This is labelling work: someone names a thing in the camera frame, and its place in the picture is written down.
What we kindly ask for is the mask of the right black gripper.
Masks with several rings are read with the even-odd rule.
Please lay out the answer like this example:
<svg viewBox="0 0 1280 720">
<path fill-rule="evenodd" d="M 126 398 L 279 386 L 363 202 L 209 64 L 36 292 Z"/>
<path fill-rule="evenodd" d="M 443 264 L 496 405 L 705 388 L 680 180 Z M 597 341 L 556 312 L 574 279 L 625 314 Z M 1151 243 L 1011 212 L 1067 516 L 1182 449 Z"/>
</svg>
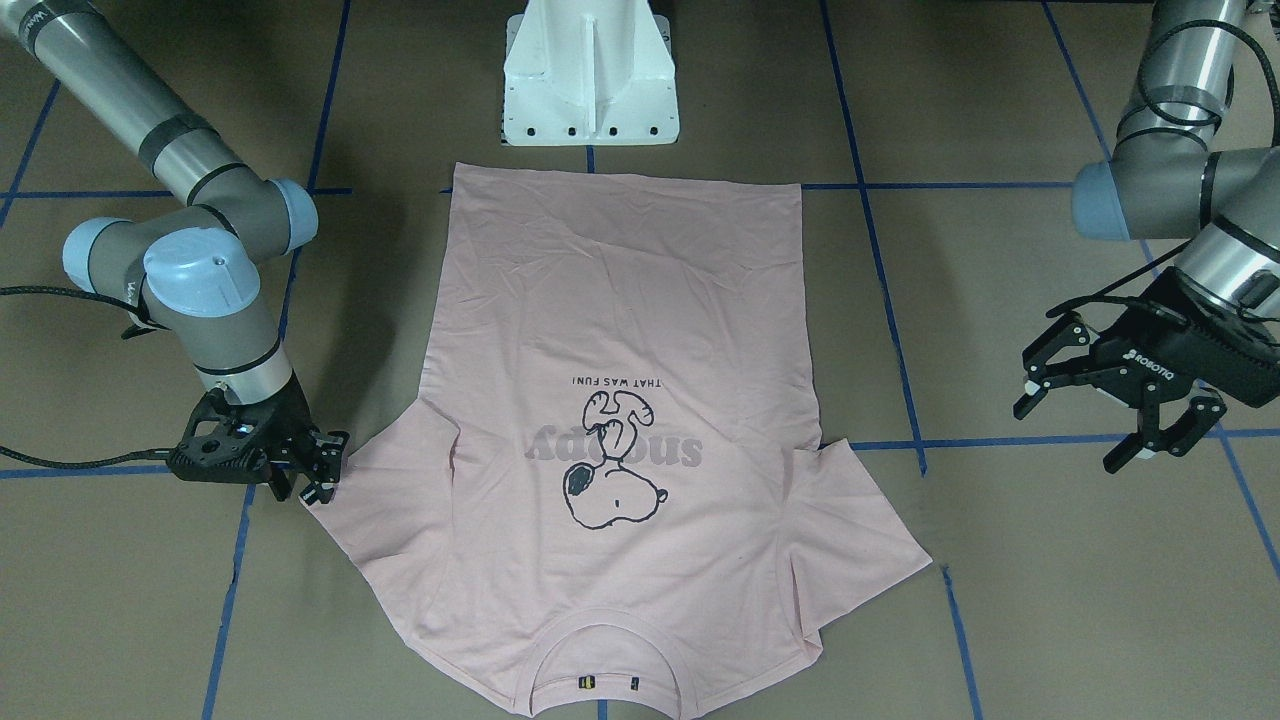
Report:
<svg viewBox="0 0 1280 720">
<path fill-rule="evenodd" d="M 346 430 L 317 430 L 293 374 L 256 404 L 233 404 L 221 388 L 207 391 L 166 466 L 182 480 L 268 484 L 276 502 L 297 495 L 306 505 L 330 503 L 348 443 Z"/>
</svg>

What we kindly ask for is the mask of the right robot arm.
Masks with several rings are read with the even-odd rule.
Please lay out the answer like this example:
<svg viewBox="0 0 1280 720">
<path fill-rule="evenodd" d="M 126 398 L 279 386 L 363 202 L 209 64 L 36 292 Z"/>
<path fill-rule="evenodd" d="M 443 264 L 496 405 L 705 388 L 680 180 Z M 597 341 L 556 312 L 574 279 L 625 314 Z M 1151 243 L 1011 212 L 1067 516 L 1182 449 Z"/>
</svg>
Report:
<svg viewBox="0 0 1280 720">
<path fill-rule="evenodd" d="M 310 192 L 244 163 L 93 3 L 5 1 L 3 32 L 180 202 L 145 222 L 79 223 L 61 249 L 70 286 L 28 287 L 119 307 L 127 337 L 174 334 L 204 387 L 174 445 L 78 468 L 155 461 L 187 482 L 266 486 L 279 501 L 297 493 L 310 505 L 330 502 L 349 434 L 315 424 L 259 270 L 315 238 Z M 305 488 L 296 491 L 296 477 Z"/>
</svg>

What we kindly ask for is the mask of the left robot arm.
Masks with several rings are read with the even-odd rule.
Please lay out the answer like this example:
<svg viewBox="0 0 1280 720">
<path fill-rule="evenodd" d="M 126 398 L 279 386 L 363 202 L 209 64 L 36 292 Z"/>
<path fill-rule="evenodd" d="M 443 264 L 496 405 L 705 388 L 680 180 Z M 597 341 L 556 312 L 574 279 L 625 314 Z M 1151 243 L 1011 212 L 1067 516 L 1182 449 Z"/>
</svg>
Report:
<svg viewBox="0 0 1280 720">
<path fill-rule="evenodd" d="M 1249 49 L 1271 101 L 1277 73 L 1244 29 L 1275 1 L 1157 1 L 1110 160 L 1084 167 L 1071 188 L 1076 231 L 1093 240 L 1175 240 L 1148 264 L 1048 310 L 1050 328 L 1021 354 L 1023 419 L 1053 389 L 1088 386 L 1135 411 L 1135 429 L 1105 457 L 1187 455 L 1224 416 L 1229 398 L 1277 398 L 1277 140 L 1217 150 L 1234 99 L 1234 59 Z"/>
</svg>

